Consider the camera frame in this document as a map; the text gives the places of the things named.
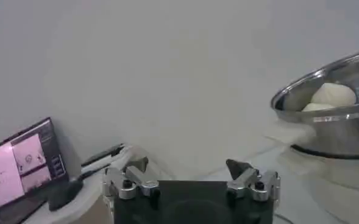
white dough ball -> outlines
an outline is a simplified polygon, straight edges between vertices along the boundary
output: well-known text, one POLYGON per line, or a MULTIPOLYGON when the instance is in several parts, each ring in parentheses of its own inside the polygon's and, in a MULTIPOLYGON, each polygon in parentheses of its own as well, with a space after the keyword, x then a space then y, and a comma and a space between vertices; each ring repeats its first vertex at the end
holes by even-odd
POLYGON ((357 97, 349 87, 335 83, 325 83, 312 96, 311 103, 347 107, 354 105, 356 101, 357 97))
POLYGON ((302 111, 314 111, 314 110, 326 110, 335 108, 334 106, 328 104, 321 104, 321 103, 309 103, 302 111))

screw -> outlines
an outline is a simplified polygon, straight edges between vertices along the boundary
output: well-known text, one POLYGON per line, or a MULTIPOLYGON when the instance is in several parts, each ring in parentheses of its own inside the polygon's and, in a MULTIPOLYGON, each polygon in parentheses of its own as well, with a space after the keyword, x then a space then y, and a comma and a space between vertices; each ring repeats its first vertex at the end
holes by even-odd
POLYGON ((133 186, 133 183, 130 180, 123 181, 123 188, 131 188, 132 186, 133 186))
POLYGON ((255 189, 259 190, 259 191, 262 191, 262 190, 265 189, 265 185, 262 182, 258 181, 258 182, 255 183, 255 189))

screen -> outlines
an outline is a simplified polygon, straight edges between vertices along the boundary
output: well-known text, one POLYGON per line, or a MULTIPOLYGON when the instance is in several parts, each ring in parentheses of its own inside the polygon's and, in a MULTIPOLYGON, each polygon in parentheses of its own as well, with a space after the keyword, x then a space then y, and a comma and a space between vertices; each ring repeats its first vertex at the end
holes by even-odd
POLYGON ((50 119, 0 145, 0 207, 66 174, 50 119))

white wall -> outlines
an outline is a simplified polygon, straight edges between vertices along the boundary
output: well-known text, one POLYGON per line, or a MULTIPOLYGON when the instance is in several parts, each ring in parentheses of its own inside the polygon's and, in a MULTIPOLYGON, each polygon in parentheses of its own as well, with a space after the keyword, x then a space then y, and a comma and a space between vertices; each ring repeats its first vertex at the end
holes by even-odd
POLYGON ((179 178, 270 145, 276 90, 359 51, 359 1, 0 0, 0 140, 52 116, 83 160, 139 144, 179 178))

white table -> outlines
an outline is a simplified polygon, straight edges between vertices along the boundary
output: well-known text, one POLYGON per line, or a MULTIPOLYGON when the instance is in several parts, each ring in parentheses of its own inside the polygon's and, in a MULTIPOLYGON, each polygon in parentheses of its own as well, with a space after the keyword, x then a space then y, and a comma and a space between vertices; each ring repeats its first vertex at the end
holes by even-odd
POLYGON ((51 212, 48 203, 30 216, 24 224, 61 224, 80 219, 101 197, 102 173, 98 172, 84 181, 77 197, 63 208, 51 212))

